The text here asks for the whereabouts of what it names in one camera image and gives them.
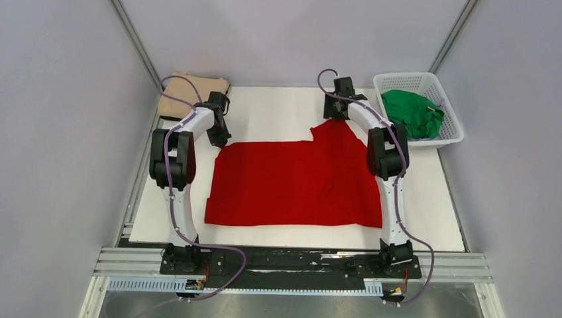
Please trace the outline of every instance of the metal floor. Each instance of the metal floor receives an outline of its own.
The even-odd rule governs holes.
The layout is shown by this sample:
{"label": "metal floor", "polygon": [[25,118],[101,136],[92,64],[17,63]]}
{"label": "metal floor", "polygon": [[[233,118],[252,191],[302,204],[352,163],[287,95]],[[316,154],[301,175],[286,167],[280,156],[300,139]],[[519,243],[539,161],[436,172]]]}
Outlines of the metal floor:
{"label": "metal floor", "polygon": [[[418,293],[421,284],[410,283],[408,293]],[[106,313],[100,318],[133,318],[145,309],[176,297],[173,293],[120,291],[106,299]],[[383,305],[374,297],[217,295],[209,300],[178,302],[158,308],[142,318],[326,318],[326,317],[483,317],[473,284],[432,284],[423,298],[401,308]]]}

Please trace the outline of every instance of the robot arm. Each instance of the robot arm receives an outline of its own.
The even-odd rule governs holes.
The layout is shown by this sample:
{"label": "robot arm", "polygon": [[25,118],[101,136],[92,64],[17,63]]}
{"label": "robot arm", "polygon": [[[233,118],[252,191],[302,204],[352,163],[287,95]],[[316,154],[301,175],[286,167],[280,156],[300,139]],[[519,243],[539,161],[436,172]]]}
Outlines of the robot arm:
{"label": "robot arm", "polygon": [[[363,105],[366,107],[371,107],[368,101],[363,101]],[[363,106],[357,103],[351,103],[348,106],[348,114],[349,119],[356,122],[361,129],[365,132],[365,134],[369,135],[369,150],[368,155],[371,156],[378,156],[376,145],[376,135],[386,132],[386,129],[379,123],[375,116],[368,111]],[[386,121],[390,126],[393,124],[386,119],[382,119]],[[374,166],[374,162],[372,159],[368,163],[370,166]],[[396,207],[394,205],[394,186],[393,183],[398,180],[398,211],[400,214],[400,219],[404,220],[404,178],[398,178],[396,175],[394,176],[386,176],[387,178],[383,178],[379,176],[379,174],[375,173],[374,178],[378,185],[378,191],[380,194],[380,202],[382,205],[382,241],[390,246],[394,244],[396,246],[406,244],[408,242],[408,236],[402,232],[400,226],[398,225],[398,220],[396,218]]]}
{"label": "robot arm", "polygon": [[166,206],[168,208],[168,221],[170,224],[169,242],[174,246],[186,246],[187,243],[178,236],[173,224],[181,229],[191,241],[197,239],[192,216],[190,199],[191,183],[196,173],[195,140],[205,131],[212,145],[224,147],[227,139],[231,137],[224,121],[228,98],[219,92],[211,92],[209,100],[196,104],[197,111],[192,111],[183,118],[174,128],[175,131],[168,140],[168,149],[176,149],[177,155],[169,156],[170,172],[172,175],[172,193],[174,216],[170,211],[170,186],[164,162],[164,140],[168,129],[156,129],[152,133],[152,148],[150,152],[150,177],[156,180],[161,188]]}
{"label": "robot arm", "polygon": [[350,119],[368,136],[367,166],[377,182],[382,206],[380,255],[383,263],[391,266],[410,262],[414,255],[412,243],[398,224],[397,218],[398,214],[404,222],[404,176],[399,177],[403,163],[387,127],[392,129],[392,134],[404,153],[404,168],[410,164],[406,128],[382,117],[377,118],[367,98],[355,94],[351,78],[336,78],[334,87],[335,91],[325,96],[324,118]]}

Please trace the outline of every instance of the white table surface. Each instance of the white table surface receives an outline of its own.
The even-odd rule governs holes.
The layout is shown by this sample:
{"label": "white table surface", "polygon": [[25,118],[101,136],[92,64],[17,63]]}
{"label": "white table surface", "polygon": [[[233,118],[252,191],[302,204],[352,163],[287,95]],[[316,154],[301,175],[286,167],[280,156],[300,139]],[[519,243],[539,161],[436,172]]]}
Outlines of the white table surface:
{"label": "white table surface", "polygon": [[[358,89],[374,104],[374,89]],[[318,88],[232,87],[226,121],[233,142],[312,140],[311,127],[322,124],[323,94]],[[164,128],[173,122],[165,122]],[[366,143],[366,134],[348,121]],[[211,192],[215,158],[206,134],[195,143],[197,173],[192,185],[194,223],[203,243],[378,249],[381,229],[360,225],[267,225],[227,227],[205,224],[205,204]],[[410,167],[404,184],[406,225],[410,232],[435,250],[463,251],[464,245],[449,191],[435,149],[410,148]],[[131,242],[167,242],[167,208],[161,190],[146,181],[135,217]],[[415,250],[426,248],[413,242]]]}

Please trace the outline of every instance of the metal frame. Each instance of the metal frame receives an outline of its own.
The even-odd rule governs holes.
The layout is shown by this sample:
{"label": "metal frame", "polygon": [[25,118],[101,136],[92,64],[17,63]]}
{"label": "metal frame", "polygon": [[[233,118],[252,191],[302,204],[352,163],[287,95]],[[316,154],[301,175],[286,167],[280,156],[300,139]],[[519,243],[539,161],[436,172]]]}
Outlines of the metal frame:
{"label": "metal frame", "polygon": [[150,76],[150,79],[152,80],[154,86],[158,88],[158,86],[160,86],[160,77],[158,77],[156,68],[154,68],[154,65],[152,65],[152,62],[150,61],[150,58],[148,57],[148,54],[146,53],[146,50],[142,45],[139,35],[133,27],[133,23],[131,22],[127,11],[125,10],[125,6],[123,6],[121,0],[109,0],[109,3],[115,11],[119,22],[121,22],[121,25],[125,29],[125,33],[127,33],[129,40],[133,44],[135,52],[137,52],[137,54],[139,55],[140,61],[142,62],[144,69],[148,73],[148,76]]}
{"label": "metal frame", "polygon": [[467,23],[477,3],[478,0],[468,0],[467,3],[465,3],[465,6],[463,7],[461,14],[455,21],[455,24],[453,25],[453,28],[449,32],[449,35],[447,35],[447,39],[445,39],[443,46],[441,47],[439,53],[437,53],[437,56],[435,57],[435,60],[433,61],[433,63],[431,63],[431,66],[429,67],[430,73],[433,74],[437,73],[437,71],[443,64],[443,61],[445,61],[445,58],[447,57],[451,47],[453,46],[457,37],[461,33],[463,27]]}
{"label": "metal frame", "polygon": [[[169,276],[160,274],[162,249],[160,248],[102,248],[94,269],[92,281],[79,317],[97,317],[106,292],[186,292],[186,280],[200,280],[200,275]],[[377,251],[348,251],[323,254],[323,258],[348,258],[360,254],[376,254]],[[425,277],[429,271],[431,254],[417,252],[421,272]],[[224,293],[239,295],[333,295],[376,297],[382,284],[401,282],[400,279],[365,279],[365,290],[260,290],[227,288]],[[484,318],[503,317],[501,305],[493,284],[492,275],[484,254],[464,252],[436,252],[435,268],[431,279],[439,283],[472,283],[475,285],[484,313]]]}
{"label": "metal frame", "polygon": [[[139,58],[149,74],[155,87],[160,85],[160,78],[142,45],[133,24],[121,0],[109,0],[114,8],[127,36],[131,40]],[[478,0],[468,0],[463,7],[458,19],[456,20],[451,32],[447,36],[439,53],[435,57],[429,72],[435,73],[439,70],[445,57],[449,53],[452,45],[456,41],[459,33],[466,24],[466,21],[473,12]],[[162,121],[157,114],[150,126],[150,131],[160,127]],[[127,204],[127,210],[123,218],[122,230],[117,238],[128,238],[133,227],[133,221],[139,205],[140,196],[146,182],[148,157],[150,148],[150,134],[146,138],[142,158],[133,188]],[[93,272],[82,309],[80,318],[98,317],[101,311],[105,294],[108,291],[137,290],[147,292],[170,292],[181,289],[187,279],[202,279],[203,276],[183,275],[169,276],[160,274],[160,262],[162,252],[159,248],[102,248],[99,259]],[[357,254],[375,254],[375,251],[364,252],[338,252],[337,254],[325,254],[326,258],[344,258]],[[428,252],[417,252],[421,271],[425,277],[429,271],[431,262]],[[425,280],[411,280],[413,282],[423,282]],[[225,293],[238,294],[298,294],[298,295],[369,295],[376,296],[380,291],[379,286],[383,283],[396,283],[397,279],[368,279],[365,280],[366,290],[360,292],[349,291],[287,291],[287,290],[236,290],[226,289]],[[432,283],[472,283],[478,293],[480,306],[485,318],[504,317],[501,304],[499,302],[496,288],[488,268],[488,264],[483,254],[464,253],[464,252],[437,252],[435,253],[435,269]]]}

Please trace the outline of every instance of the white board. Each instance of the white board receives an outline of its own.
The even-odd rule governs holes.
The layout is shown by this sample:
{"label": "white board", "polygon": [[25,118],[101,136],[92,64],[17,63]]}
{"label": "white board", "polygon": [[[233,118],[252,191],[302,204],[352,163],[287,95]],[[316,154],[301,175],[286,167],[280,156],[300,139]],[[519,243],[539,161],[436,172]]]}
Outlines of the white board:
{"label": "white board", "polygon": [[[374,90],[357,90],[374,100]],[[244,141],[312,140],[311,127],[322,119],[323,94],[318,88],[232,87],[227,124],[229,143]],[[353,122],[350,127],[366,143],[366,134]],[[192,186],[192,208],[199,241],[204,243],[379,248],[381,229],[344,225],[272,225],[226,227],[205,224],[205,205],[211,193],[214,161],[219,149],[203,135],[196,143],[197,173]],[[413,235],[434,249],[464,250],[445,176],[436,150],[410,150],[410,167],[404,186],[406,225]],[[132,242],[167,242],[167,208],[156,182],[148,179],[133,225]],[[425,248],[414,242],[416,250]]]}
{"label": "white board", "polygon": [[331,67],[370,87],[376,74],[427,71],[466,1],[122,2],[161,78],[314,86]]}

